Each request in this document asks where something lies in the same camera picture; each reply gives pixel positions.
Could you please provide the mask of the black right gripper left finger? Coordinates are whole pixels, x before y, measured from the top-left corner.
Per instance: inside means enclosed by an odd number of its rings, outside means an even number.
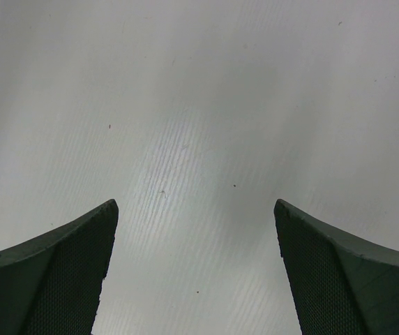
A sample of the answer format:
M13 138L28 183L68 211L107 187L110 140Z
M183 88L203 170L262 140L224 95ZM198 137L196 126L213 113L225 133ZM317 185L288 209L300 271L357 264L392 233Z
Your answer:
M0 334L90 334L118 219L108 200L0 251Z

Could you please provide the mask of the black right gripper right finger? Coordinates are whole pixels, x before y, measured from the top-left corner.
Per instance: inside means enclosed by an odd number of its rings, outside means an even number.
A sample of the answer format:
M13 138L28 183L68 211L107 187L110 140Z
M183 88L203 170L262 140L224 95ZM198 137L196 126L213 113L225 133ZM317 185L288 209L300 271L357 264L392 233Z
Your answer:
M399 251L281 199L273 213L302 334L399 334Z

